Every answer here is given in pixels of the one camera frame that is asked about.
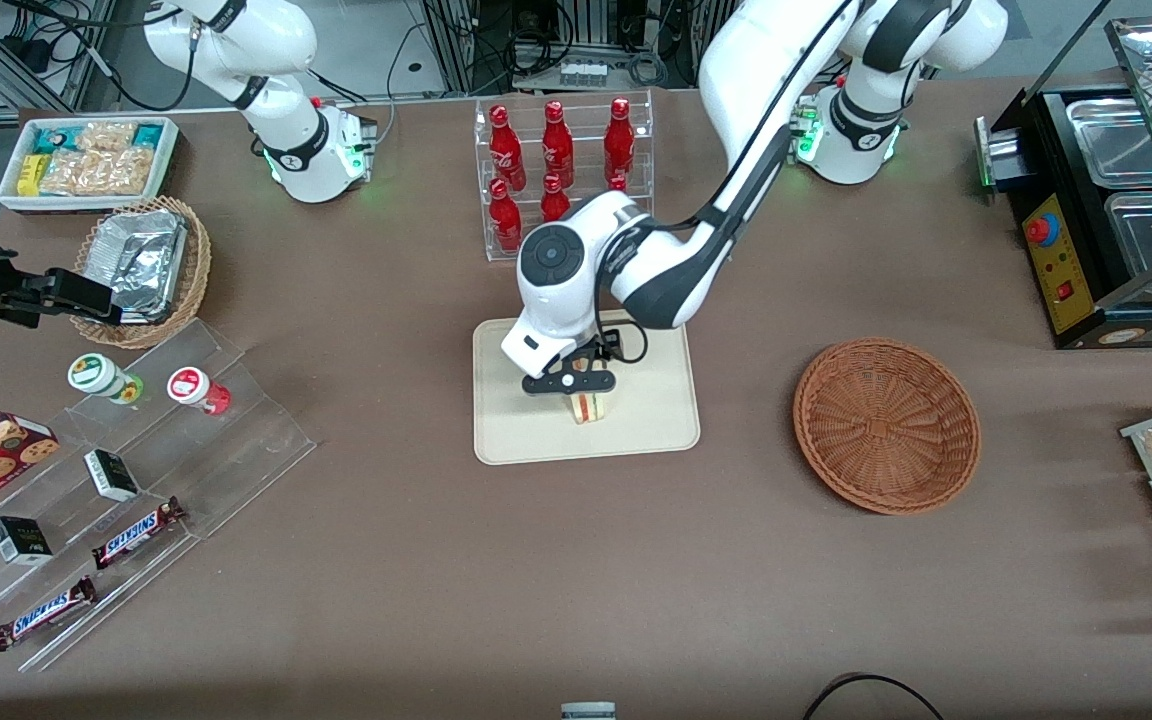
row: clear acrylic display stand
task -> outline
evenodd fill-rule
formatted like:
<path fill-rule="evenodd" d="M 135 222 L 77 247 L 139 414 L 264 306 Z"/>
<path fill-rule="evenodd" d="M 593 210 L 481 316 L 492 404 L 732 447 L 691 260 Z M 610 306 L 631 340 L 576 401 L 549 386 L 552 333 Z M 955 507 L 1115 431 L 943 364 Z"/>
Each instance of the clear acrylic display stand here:
<path fill-rule="evenodd" d="M 70 611 L 3 653 L 18 670 L 41 670 L 96 629 L 172 562 L 214 533 L 314 449 L 314 442 L 238 363 L 242 351 L 202 320 L 128 366 L 145 393 L 134 406 L 86 396 L 52 419 L 63 447 L 32 479 L 0 500 L 0 515 L 36 520 L 55 555 L 35 568 L 0 556 L 0 624 L 73 588 L 83 575 L 99 602 Z M 232 393 L 229 409 L 205 415 L 166 396 L 168 377 L 200 367 Z M 115 452 L 141 486 L 131 502 L 97 495 L 83 455 Z M 131 555 L 96 570 L 92 548 L 145 518 L 166 498 L 187 511 Z"/>
<path fill-rule="evenodd" d="M 589 92 L 589 94 L 559 96 L 562 100 L 567 127 L 571 128 L 576 149 L 576 183 L 567 188 L 567 197 L 577 202 L 607 191 L 607 179 L 602 174 L 602 136 L 612 120 L 612 100 L 627 97 L 630 100 L 630 124 L 634 126 L 634 170 L 627 179 L 626 195 L 636 200 L 649 213 L 655 211 L 655 176 L 653 137 L 655 128 L 650 92 Z M 488 109 L 503 105 L 509 111 L 509 124 L 522 142 L 522 167 L 526 170 L 526 188 L 513 194 L 522 214 L 522 234 L 541 223 L 540 198 L 544 196 L 541 181 L 545 177 L 545 159 L 540 150 L 540 137 L 545 134 L 545 109 L 535 105 L 530 97 L 500 97 L 492 101 L 477 101 L 473 120 L 473 150 L 479 169 L 479 202 L 483 205 L 483 242 L 488 260 L 513 260 L 515 253 L 500 250 L 495 233 L 492 232 L 492 215 L 488 205 L 492 195 L 488 183 L 495 176 L 492 164 L 492 123 Z"/>

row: aluminum foil container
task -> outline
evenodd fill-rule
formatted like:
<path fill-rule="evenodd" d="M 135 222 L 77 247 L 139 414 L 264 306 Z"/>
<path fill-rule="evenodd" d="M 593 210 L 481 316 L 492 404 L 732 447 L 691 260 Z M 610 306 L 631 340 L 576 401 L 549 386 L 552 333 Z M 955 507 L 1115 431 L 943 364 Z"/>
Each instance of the aluminum foil container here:
<path fill-rule="evenodd" d="M 111 215 L 96 227 L 83 276 L 114 290 L 123 324 L 172 314 L 189 222 L 169 210 Z"/>

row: emergency stop button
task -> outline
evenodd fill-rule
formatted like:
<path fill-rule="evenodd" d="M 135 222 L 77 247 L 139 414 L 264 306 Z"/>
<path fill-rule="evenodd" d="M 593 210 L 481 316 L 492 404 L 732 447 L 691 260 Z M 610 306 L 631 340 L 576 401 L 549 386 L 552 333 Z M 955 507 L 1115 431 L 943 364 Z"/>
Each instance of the emergency stop button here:
<path fill-rule="evenodd" d="M 1052 247 L 1060 237 L 1060 218 L 1052 213 L 1029 220 L 1025 225 L 1025 240 L 1038 247 Z"/>

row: yellow control panel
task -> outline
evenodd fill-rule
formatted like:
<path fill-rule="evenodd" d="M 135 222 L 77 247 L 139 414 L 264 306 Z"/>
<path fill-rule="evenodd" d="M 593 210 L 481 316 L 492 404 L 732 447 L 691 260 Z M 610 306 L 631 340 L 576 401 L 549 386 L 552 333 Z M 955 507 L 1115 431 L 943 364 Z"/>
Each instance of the yellow control panel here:
<path fill-rule="evenodd" d="M 1034 265 L 1052 327 L 1056 333 L 1066 332 L 1091 316 L 1096 302 L 1074 252 L 1056 196 L 1048 197 L 1020 228 L 1025 234 L 1029 260 Z"/>

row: red button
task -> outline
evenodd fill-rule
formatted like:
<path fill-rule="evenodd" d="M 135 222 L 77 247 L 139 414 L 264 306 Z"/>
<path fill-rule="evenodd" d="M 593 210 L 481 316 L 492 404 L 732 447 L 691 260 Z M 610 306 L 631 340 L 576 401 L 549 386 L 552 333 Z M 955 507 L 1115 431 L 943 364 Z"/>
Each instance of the red button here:
<path fill-rule="evenodd" d="M 1025 240 L 1033 242 L 1034 245 L 1039 245 L 1051 236 L 1052 225 L 1038 218 L 1037 220 L 1030 220 L 1029 225 L 1025 225 Z"/>

